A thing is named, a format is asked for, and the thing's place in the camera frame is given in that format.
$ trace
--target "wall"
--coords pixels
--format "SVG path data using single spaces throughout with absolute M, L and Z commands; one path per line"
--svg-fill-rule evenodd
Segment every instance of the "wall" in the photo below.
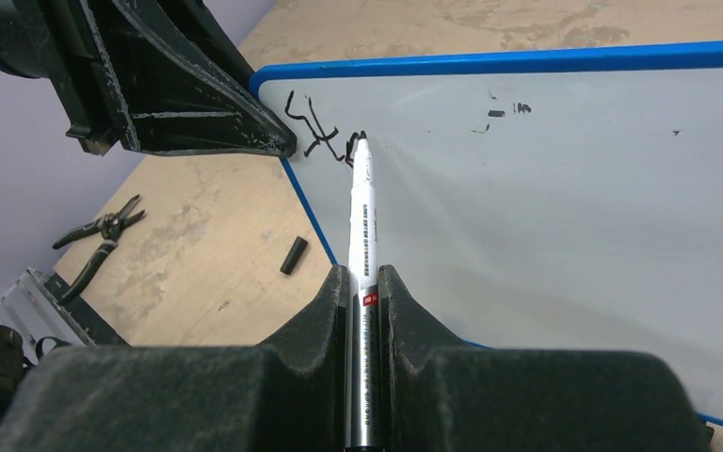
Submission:
M 206 4 L 238 43 L 275 0 Z M 92 218 L 142 157 L 120 146 L 85 154 L 69 125 L 47 80 L 0 73 L 0 298 L 24 268 L 49 270 L 61 254 L 51 244 Z

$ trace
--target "pliers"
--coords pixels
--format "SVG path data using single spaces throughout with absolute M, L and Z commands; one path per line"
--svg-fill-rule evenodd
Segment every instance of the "pliers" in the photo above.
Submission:
M 145 218 L 144 210 L 129 217 L 129 214 L 131 214 L 132 210 L 134 210 L 139 203 L 139 198 L 139 195 L 133 196 L 117 214 L 106 214 L 90 223 L 71 229 L 51 247 L 54 250 L 59 250 L 69 243 L 99 232 L 104 238 L 104 242 L 92 253 L 85 267 L 79 273 L 79 276 L 77 276 L 73 284 L 71 284 L 71 288 L 62 294 L 62 297 L 56 302 L 59 306 L 70 303 L 85 290 L 95 276 L 95 273 L 98 272 L 101 264 L 109 257 L 109 253 L 118 247 L 118 239 L 121 238 L 123 231 Z

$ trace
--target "blue whiteboard frame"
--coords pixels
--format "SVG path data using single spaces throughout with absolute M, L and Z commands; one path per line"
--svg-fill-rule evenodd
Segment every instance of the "blue whiteboard frame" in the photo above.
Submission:
M 723 40 L 674 44 L 598 47 L 570 50 L 537 50 L 447 56 L 406 56 L 395 58 L 324 61 L 265 66 L 249 83 L 250 93 L 259 99 L 259 88 L 270 80 L 304 78 L 382 77 L 408 75 L 459 75 L 472 73 L 575 73 L 605 71 L 661 71 L 723 68 Z M 281 164 L 309 221 L 332 264 L 337 260 L 323 234 L 317 217 L 289 162 Z M 707 414 L 700 419 L 723 427 L 723 420 Z

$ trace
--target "wooden table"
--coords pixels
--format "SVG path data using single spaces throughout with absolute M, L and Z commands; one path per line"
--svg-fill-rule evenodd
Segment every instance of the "wooden table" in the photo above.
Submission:
M 280 0 L 240 46 L 254 67 L 321 59 L 723 40 L 713 0 Z M 255 344 L 308 303 L 329 260 L 277 159 L 146 157 L 103 211 L 141 193 L 83 297 L 129 344 Z M 279 272 L 301 235 L 310 246 Z M 71 282 L 99 237 L 55 270 Z M 714 450 L 723 451 L 723 431 Z

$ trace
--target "marker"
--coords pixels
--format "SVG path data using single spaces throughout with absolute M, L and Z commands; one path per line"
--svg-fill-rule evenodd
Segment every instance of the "marker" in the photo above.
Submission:
M 345 331 L 345 450 L 383 450 L 376 259 L 376 192 L 367 135 L 355 142 L 350 188 L 350 301 Z

